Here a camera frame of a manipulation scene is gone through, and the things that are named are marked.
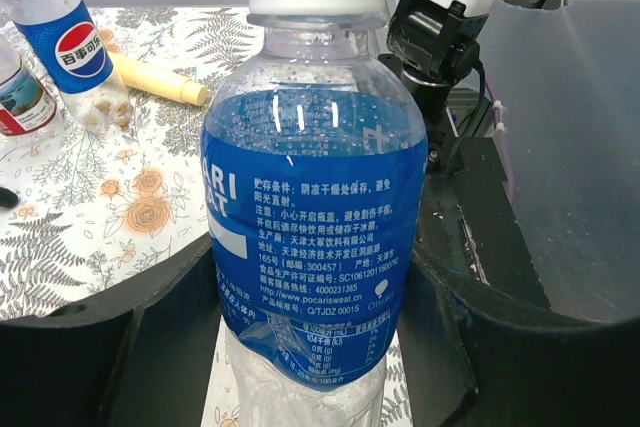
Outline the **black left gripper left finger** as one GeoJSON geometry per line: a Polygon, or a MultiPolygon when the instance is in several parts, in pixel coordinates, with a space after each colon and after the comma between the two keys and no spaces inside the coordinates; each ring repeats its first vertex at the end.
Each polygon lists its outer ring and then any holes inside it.
{"type": "Polygon", "coordinates": [[[4,426],[198,426],[221,320],[211,240],[1,324],[4,426]]]}

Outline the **Pepsi label clear bottle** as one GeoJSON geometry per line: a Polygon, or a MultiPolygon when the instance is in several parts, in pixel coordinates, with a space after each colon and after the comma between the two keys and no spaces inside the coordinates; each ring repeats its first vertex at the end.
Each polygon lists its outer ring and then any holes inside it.
{"type": "Polygon", "coordinates": [[[1,8],[79,124],[96,135],[129,127],[129,90],[84,0],[1,0],[1,8]]]}

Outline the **blue label water bottle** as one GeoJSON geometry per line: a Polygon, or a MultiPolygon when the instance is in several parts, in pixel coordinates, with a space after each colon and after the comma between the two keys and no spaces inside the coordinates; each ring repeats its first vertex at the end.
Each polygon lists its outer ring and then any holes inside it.
{"type": "Polygon", "coordinates": [[[375,426],[427,163],[369,50],[384,0],[250,0],[261,50],[223,84],[201,169],[243,426],[375,426]]]}

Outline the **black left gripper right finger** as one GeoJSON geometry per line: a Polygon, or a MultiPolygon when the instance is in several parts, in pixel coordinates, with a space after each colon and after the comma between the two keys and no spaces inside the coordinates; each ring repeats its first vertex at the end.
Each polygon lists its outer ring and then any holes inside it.
{"type": "Polygon", "coordinates": [[[636,426],[639,322],[556,314],[415,247],[398,336],[416,426],[636,426]]]}

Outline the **red label clear bottle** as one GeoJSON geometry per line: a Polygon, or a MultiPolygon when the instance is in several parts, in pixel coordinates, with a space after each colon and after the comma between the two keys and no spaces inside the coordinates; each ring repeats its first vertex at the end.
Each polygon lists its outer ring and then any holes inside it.
{"type": "Polygon", "coordinates": [[[1,37],[1,135],[23,139],[43,134],[57,114],[54,97],[19,52],[1,37]]]}

